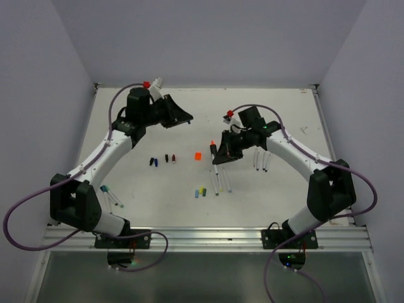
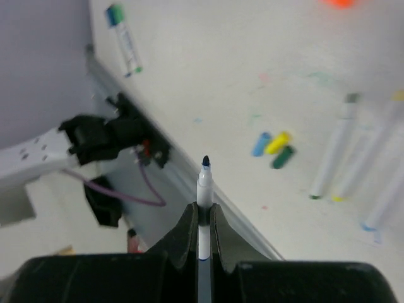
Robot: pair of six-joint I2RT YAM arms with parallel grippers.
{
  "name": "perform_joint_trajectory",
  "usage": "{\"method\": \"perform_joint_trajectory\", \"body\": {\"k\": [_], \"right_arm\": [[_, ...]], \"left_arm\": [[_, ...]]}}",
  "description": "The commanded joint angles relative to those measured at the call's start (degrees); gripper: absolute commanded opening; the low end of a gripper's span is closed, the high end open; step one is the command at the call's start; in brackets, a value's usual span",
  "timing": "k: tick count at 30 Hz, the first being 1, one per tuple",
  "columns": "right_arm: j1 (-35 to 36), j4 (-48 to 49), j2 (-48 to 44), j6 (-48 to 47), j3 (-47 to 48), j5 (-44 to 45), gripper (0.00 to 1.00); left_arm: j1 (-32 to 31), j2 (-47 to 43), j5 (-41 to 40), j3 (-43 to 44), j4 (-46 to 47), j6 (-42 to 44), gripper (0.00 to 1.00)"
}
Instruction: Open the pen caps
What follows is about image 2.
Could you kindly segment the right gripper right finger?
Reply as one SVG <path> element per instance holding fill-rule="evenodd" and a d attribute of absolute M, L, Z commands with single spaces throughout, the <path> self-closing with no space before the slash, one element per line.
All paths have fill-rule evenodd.
<path fill-rule="evenodd" d="M 281 302 L 275 289 L 260 275 L 263 263 L 278 261 L 265 255 L 241 237 L 228 223 L 222 207 L 210 210 L 211 236 L 211 298 L 213 302 Z M 239 263 L 258 263 L 251 280 L 243 281 L 244 270 Z"/>

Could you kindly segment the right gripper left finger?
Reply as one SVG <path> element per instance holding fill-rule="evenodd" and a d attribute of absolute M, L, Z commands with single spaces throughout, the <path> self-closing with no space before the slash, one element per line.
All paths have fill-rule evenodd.
<path fill-rule="evenodd" d="M 160 259 L 159 301 L 198 301 L 198 206 L 188 204 L 177 224 L 146 252 Z"/>

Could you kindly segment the light blue pen cap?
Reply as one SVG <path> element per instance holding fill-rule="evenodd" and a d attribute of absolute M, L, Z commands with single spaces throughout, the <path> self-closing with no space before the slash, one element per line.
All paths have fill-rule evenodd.
<path fill-rule="evenodd" d="M 254 157 L 261 157 L 264 153 L 265 148 L 271 141 L 271 134 L 268 132 L 263 132 L 259 135 L 253 149 L 252 149 L 252 156 Z"/>

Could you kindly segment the green pen cap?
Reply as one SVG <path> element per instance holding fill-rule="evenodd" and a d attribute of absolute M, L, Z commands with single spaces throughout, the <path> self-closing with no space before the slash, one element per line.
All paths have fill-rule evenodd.
<path fill-rule="evenodd" d="M 296 149 L 293 146 L 287 145 L 282 151 L 274 158 L 271 163 L 272 169 L 281 169 L 283 168 L 290 159 L 295 155 Z"/>

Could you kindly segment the yellow pen cap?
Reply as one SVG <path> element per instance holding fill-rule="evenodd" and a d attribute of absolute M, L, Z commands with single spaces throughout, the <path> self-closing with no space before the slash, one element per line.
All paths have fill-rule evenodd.
<path fill-rule="evenodd" d="M 291 140 L 291 135 L 288 132 L 281 132 L 277 134 L 271 142 L 266 146 L 264 152 L 269 155 L 278 153 L 287 143 Z"/>

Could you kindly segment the green marker pen body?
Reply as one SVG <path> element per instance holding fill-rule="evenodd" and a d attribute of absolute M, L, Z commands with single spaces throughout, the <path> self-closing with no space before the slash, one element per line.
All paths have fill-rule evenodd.
<path fill-rule="evenodd" d="M 311 199 L 322 198 L 335 177 L 342 156 L 348 145 L 350 135 L 352 134 L 354 121 L 357 117 L 359 99 L 359 93 L 349 93 L 346 96 L 335 128 L 326 145 L 316 177 L 309 191 L 309 197 Z"/>

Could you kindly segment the light blue capped pen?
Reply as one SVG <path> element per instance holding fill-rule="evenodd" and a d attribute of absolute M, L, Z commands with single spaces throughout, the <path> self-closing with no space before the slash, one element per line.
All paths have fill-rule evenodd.
<path fill-rule="evenodd" d="M 369 165 L 369 191 L 360 227 L 380 232 L 403 221 L 403 128 L 390 131 Z"/>

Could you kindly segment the yellow marker pen body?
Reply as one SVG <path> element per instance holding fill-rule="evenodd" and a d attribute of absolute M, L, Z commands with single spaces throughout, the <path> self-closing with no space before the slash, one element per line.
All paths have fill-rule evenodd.
<path fill-rule="evenodd" d="M 403 90 L 398 90 L 387 104 L 384 114 L 376 125 L 373 134 L 364 145 L 356 161 L 343 175 L 341 182 L 332 195 L 332 200 L 339 202 L 347 199 L 366 176 L 372 162 L 381 151 L 384 142 L 389 138 L 396 121 L 403 112 Z"/>

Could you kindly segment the teal capped pen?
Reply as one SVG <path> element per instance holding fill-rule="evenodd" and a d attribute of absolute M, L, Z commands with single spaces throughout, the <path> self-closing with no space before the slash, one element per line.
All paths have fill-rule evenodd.
<path fill-rule="evenodd" d="M 108 7 L 108 17 L 111 27 L 114 29 L 117 37 L 117 43 L 122 53 L 125 66 L 125 77 L 134 73 L 140 73 L 143 70 L 138 51 L 136 50 L 134 39 L 129 32 L 126 22 L 124 9 L 121 4 L 114 3 Z"/>

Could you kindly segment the orange highlighter cap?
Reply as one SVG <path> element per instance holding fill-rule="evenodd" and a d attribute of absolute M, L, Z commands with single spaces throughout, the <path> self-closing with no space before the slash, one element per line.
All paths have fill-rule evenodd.
<path fill-rule="evenodd" d="M 359 0 L 322 0 L 322 2 L 336 9 L 350 9 L 354 7 Z"/>

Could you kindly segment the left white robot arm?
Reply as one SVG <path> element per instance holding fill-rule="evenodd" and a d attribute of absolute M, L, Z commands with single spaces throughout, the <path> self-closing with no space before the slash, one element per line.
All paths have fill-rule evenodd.
<path fill-rule="evenodd" d="M 121 211 L 115 206 L 105 206 L 102 198 L 136 203 L 141 200 L 89 181 L 72 169 L 91 162 L 114 160 L 121 150 L 141 143 L 143 137 L 139 122 L 133 119 L 106 120 L 86 115 L 74 117 L 40 136 L 2 149 L 1 189 L 23 184 L 42 174 L 61 171 L 79 179 L 86 190 L 96 193 L 96 197 L 90 199 L 91 205 L 115 227 Z"/>

